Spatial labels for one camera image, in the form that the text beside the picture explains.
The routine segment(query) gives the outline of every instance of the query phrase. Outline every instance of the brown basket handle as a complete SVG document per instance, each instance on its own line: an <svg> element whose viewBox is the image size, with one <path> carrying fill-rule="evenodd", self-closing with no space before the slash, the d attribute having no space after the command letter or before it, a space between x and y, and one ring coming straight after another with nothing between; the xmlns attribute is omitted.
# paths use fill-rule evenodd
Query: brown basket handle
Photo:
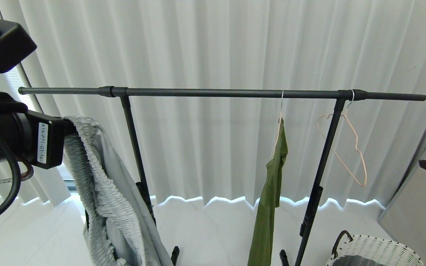
<svg viewBox="0 0 426 266"><path fill-rule="evenodd" d="M350 242L353 241L353 237L351 237L351 234L348 231L346 231L346 230L341 231L341 233L339 234L338 238L336 239L336 242L335 242L335 245L333 246L333 249L331 250L331 254L333 254L333 256L334 256L333 259L336 259L338 257L338 251L336 249L338 248L339 241L341 240L341 238L345 234L348 235L348 238L349 238Z"/></svg>

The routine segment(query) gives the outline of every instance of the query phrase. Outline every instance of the clothing rack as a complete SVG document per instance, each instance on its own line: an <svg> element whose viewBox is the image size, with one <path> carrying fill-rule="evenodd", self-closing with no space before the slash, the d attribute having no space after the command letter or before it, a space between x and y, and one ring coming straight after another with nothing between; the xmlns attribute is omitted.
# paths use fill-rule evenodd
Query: clothing rack
<svg viewBox="0 0 426 266"><path fill-rule="evenodd" d="M141 179L138 188L143 195L144 201L151 212L152 219L152 203L149 197L149 189L147 187L146 175L142 164L141 152L137 141L134 120L132 119L131 105L129 96L179 96L179 97L230 97L230 98L309 98L309 99L336 99L333 116L331 118L330 127L321 153L320 162L318 164L317 174L310 193L310 199L305 211L305 217L300 227L299 235L302 237L300 248L295 260L295 266L299 266L305 253L308 239L310 237L313 221L318 210L323 187L320 186L321 177L325 170L328 155L331 150L333 138L341 112L348 101L360 101L365 99L380 100L404 100L404 101L425 101L426 96L420 94L401 94L401 93L382 93L367 92L360 89L348 91L266 91L266 90L245 90L245 89L133 89L118 86L103 86L100 88L19 88L20 94L78 94L78 95L100 95L105 97L120 97L121 104L125 113L126 123L131 137L132 149L135 154L137 169ZM179 247L176 246L172 252L172 262L175 265L179 256ZM289 266L287 254L285 250L280 251L280 259L283 266Z"/></svg>

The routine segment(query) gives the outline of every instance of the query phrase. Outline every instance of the green cloth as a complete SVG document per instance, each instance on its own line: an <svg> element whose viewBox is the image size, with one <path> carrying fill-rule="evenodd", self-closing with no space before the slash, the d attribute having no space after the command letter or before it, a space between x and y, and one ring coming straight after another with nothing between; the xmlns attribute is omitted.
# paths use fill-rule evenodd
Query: green cloth
<svg viewBox="0 0 426 266"><path fill-rule="evenodd" d="M275 208L279 207L282 166L284 166L287 153L284 120L281 119L274 155L266 165L267 179L259 200L247 266L270 266L271 264L274 214Z"/></svg>

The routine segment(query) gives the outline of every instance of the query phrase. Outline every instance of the curtain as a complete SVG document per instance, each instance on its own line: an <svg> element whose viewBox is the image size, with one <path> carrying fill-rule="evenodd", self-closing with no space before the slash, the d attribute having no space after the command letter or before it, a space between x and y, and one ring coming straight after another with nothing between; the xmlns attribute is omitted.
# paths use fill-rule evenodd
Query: curtain
<svg viewBox="0 0 426 266"><path fill-rule="evenodd" d="M19 100L6 74L0 74L0 91L7 92L15 100ZM26 167L20 163L19 167L24 172ZM7 162L0 163L0 180L11 177L11 170ZM6 197L10 191L11 184L0 185L0 196ZM43 170L34 167L34 176L22 182L18 194L20 201L29 202L40 198L42 202L50 201L54 206L70 197L70 193L56 168Z"/></svg>
<svg viewBox="0 0 426 266"><path fill-rule="evenodd" d="M426 1L0 0L38 48L22 62L33 87L363 89L426 94ZM38 95L49 115L100 122L139 180L119 99ZM266 178L281 101L131 97L149 190L254 203ZM289 156L282 196L310 193L324 139L319 116L333 100L286 99ZM357 185L331 154L327 198L377 199L397 190L426 129L426 101L366 100L348 117L369 174ZM329 121L323 121L323 130ZM364 178L353 133L341 122L334 147Z"/></svg>

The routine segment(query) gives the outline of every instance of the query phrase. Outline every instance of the floor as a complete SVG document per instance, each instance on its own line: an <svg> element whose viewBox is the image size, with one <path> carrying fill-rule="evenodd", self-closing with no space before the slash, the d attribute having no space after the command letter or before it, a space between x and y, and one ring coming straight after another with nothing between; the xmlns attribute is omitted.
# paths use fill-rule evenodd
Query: floor
<svg viewBox="0 0 426 266"><path fill-rule="evenodd" d="M275 213L272 265L280 266L285 249L293 264L301 238L299 228L307 199L282 198ZM382 206L348 201L344 208L333 200L320 207L302 265L325 266L336 237L343 229L389 239L377 224ZM206 207L200 198L171 197L154 207L159 234L171 252L179 246L178 266L243 266L247 264L255 208L244 199L217 198ZM81 236L84 216L77 197L52 208L39 201L16 203L0 220L0 265L91 266Z"/></svg>

